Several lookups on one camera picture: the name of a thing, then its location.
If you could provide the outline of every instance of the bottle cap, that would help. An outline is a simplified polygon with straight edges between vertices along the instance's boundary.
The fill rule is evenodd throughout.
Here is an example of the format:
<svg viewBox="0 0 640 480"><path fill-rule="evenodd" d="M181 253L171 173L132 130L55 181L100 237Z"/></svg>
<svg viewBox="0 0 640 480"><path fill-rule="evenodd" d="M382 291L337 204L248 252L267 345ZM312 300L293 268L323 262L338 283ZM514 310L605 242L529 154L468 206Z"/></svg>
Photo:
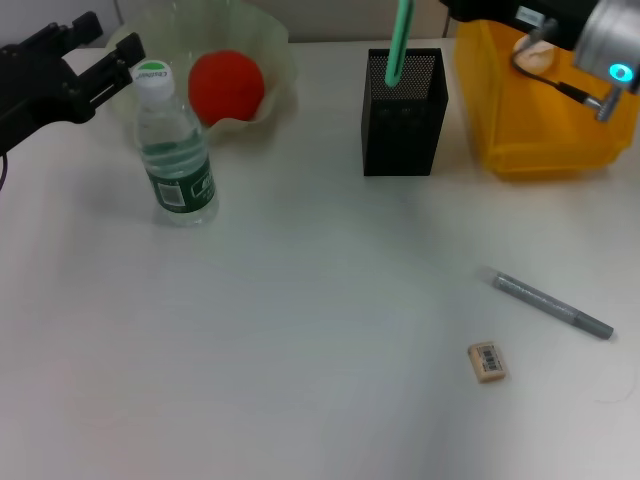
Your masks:
<svg viewBox="0 0 640 480"><path fill-rule="evenodd" d="M168 100L176 89L171 68L159 60L145 60L136 65L131 77L142 103Z"/></svg>

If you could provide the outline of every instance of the red ball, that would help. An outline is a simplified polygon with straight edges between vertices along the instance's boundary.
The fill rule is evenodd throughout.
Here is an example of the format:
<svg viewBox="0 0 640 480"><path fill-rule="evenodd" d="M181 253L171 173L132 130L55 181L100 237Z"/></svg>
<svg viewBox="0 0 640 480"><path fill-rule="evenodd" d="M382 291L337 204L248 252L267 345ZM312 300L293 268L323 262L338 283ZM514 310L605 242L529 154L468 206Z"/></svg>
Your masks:
<svg viewBox="0 0 640 480"><path fill-rule="evenodd" d="M249 121L263 97L264 80L258 65L239 52L203 55L189 73L189 102L207 125L223 118Z"/></svg>

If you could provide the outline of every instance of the green bottle label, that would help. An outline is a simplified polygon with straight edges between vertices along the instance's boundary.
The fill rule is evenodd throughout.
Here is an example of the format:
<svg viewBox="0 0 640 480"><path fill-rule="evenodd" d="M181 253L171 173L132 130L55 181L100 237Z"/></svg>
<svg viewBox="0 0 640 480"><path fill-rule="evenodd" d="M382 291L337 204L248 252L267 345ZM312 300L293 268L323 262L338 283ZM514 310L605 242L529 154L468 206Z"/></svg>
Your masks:
<svg viewBox="0 0 640 480"><path fill-rule="evenodd" d="M200 210L211 201L216 192L211 176L209 158L202 167L182 178L160 178L147 172L158 203L174 213Z"/></svg>

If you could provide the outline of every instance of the gray marker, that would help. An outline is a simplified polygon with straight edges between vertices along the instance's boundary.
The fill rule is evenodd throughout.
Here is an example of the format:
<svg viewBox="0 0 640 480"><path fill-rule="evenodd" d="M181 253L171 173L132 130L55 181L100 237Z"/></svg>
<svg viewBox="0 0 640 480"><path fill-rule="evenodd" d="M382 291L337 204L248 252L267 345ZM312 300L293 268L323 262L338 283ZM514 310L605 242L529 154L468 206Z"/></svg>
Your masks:
<svg viewBox="0 0 640 480"><path fill-rule="evenodd" d="M542 293L540 290L536 290L509 275L492 270L491 277L486 277L486 279L498 290L508 293L512 297L522 300L532 307L536 307L538 310L542 310L558 320L562 320L591 335L604 340L608 340L613 335L613 328L606 323L602 323L577 308L573 308L546 293Z"/></svg>

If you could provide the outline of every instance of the blue light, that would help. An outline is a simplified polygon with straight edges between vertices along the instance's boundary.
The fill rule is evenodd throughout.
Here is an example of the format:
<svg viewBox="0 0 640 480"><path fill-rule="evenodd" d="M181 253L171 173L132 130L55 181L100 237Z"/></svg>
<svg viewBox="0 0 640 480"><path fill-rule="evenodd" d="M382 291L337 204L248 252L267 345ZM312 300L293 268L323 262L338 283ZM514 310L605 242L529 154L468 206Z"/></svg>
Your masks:
<svg viewBox="0 0 640 480"><path fill-rule="evenodd" d="M615 63L609 68L609 75L619 82L630 82L633 79L633 70L621 63Z"/></svg>

